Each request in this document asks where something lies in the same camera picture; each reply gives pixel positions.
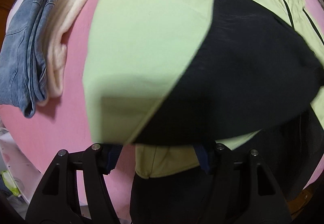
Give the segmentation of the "pink bed sheet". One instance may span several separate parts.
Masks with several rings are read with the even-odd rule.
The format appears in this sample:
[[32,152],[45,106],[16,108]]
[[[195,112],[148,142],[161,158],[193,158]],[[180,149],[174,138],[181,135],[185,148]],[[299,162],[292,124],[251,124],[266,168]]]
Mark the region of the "pink bed sheet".
[[[323,8],[318,0],[305,0],[307,11],[323,32]],[[87,55],[88,34],[98,0],[88,0],[74,25],[63,36],[67,43],[62,97],[37,107],[35,115],[25,118],[13,106],[1,105],[1,118],[20,150],[44,173],[57,151],[85,150],[92,143],[83,93],[83,68]],[[105,176],[109,195],[117,215],[130,220],[130,192],[135,165],[134,147],[121,153],[117,168]]]

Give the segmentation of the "green and black hooded jacket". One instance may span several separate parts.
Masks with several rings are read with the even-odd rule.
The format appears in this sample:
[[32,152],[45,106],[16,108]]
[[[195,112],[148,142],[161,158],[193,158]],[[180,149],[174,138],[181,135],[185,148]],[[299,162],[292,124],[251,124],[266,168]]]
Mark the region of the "green and black hooded jacket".
[[195,146],[257,150],[288,207],[323,158],[305,0],[99,0],[83,90],[92,139],[136,148],[133,223],[212,223]]

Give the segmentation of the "folded cream fleece garment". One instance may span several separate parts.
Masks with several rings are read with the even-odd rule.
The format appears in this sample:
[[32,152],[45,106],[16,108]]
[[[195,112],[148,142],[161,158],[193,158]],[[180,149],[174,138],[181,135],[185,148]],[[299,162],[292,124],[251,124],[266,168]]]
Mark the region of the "folded cream fleece garment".
[[46,98],[37,103],[47,105],[52,98],[61,97],[64,88],[64,69],[67,45],[62,42],[63,35],[70,29],[78,14],[88,0],[57,0],[50,12],[43,39],[43,52],[46,58]]

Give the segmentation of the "folded blue denim jeans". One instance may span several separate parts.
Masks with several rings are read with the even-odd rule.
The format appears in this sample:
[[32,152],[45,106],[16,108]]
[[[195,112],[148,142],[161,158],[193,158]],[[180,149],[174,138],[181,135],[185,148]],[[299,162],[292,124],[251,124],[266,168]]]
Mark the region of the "folded blue denim jeans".
[[1,48],[1,104],[31,118],[47,98],[42,39],[57,0],[23,0],[12,17]]

